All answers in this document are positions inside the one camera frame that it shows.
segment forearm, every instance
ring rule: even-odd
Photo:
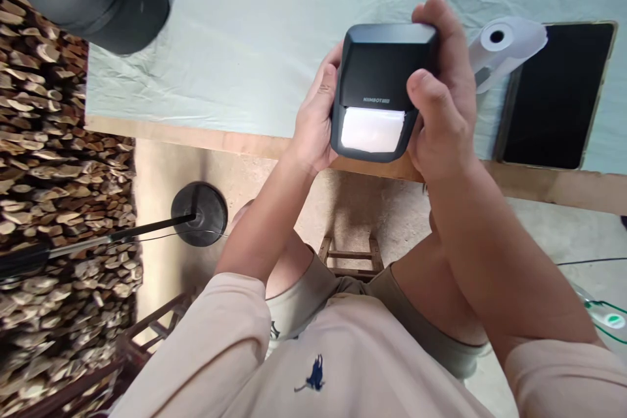
[[[314,178],[286,151],[229,236],[216,274],[244,274],[266,284]]]
[[[568,281],[478,160],[463,177],[430,185],[429,195],[453,275],[488,334],[597,339]]]

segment hand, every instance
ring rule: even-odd
[[[475,77],[462,25],[444,0],[418,5],[411,20],[433,25],[440,34],[439,80],[421,69],[407,81],[411,102],[420,111],[408,150],[429,183],[456,176],[478,162],[473,147]]]
[[[338,154],[331,148],[330,112],[342,60],[342,42],[324,58],[296,116],[296,130],[289,151],[315,175],[327,168]]]

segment portable printer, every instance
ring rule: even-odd
[[[436,73],[438,32],[424,24],[361,24],[344,39],[331,146],[344,157],[391,162],[406,150],[418,110],[407,79]]]

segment cable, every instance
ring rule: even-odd
[[[600,261],[619,261],[619,260],[627,260],[627,257],[598,258],[598,259],[593,259],[593,260],[569,261],[567,263],[556,263],[555,266],[584,265],[586,263],[599,263]]]
[[[199,230],[194,230],[194,231],[174,232],[173,234],[161,235],[160,237],[154,237],[154,238],[145,238],[144,240],[136,240],[136,241],[137,242],[149,242],[150,240],[159,240],[160,238],[165,238],[167,236],[179,235],[179,234],[184,234],[184,233],[192,233],[192,232],[209,232],[209,233],[214,233],[214,234],[220,235],[220,238],[222,238],[222,237],[228,238],[229,237],[228,235],[221,234],[220,232],[214,232],[214,231],[210,231],[210,230],[199,229]]]
[[[215,231],[211,231],[211,230],[203,230],[203,229],[192,230],[192,231],[185,231],[185,232],[180,232],[180,233],[184,234],[184,233],[192,233],[192,232],[209,232],[209,233],[214,233],[214,234],[220,235],[220,238],[222,238],[222,237],[228,238],[229,237],[229,235],[224,235],[224,234],[221,234],[220,232],[215,232]],[[179,234],[179,232],[174,232],[174,233],[167,234],[167,235],[161,235],[161,236],[158,236],[158,237],[146,238],[144,240],[136,240],[136,241],[137,242],[149,242],[151,240],[159,240],[160,238],[165,238],[165,237],[169,237],[169,236],[172,236],[172,235],[178,235],[178,234]],[[124,238],[124,239],[120,240],[116,244],[110,244],[109,248],[115,248],[115,247],[120,246],[120,245],[125,245],[127,243],[131,243],[134,238],[135,237]],[[32,278],[33,276],[40,276],[40,275],[41,275],[41,272],[39,272],[39,271],[35,272],[35,273],[32,273],[32,274],[19,274],[17,276],[13,276],[11,278],[7,278],[7,279],[4,279],[4,280],[0,281],[0,287],[5,286],[5,285],[9,285],[9,284],[13,284],[13,283],[16,283],[16,282],[22,282],[22,281],[24,281],[24,280],[26,280],[28,278]]]

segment leg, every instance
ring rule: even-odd
[[[367,286],[423,349],[458,379],[470,377],[487,335],[459,290],[438,232]]]
[[[457,287],[437,233],[431,233],[392,265],[411,305],[438,330],[464,344],[487,341],[485,330]]]
[[[233,224],[251,203],[240,209]],[[327,299],[335,294],[337,286],[335,275],[296,231],[292,231],[266,286],[266,303],[272,318],[268,355],[280,342],[297,338]]]
[[[252,202],[253,201],[249,201],[246,203],[246,205],[235,214],[233,226],[242,218]],[[283,253],[281,253],[268,279],[266,299],[276,297],[296,284],[296,282],[301,279],[302,275],[305,274],[313,260],[313,252],[302,241],[296,231],[292,230],[285,245],[285,249]]]

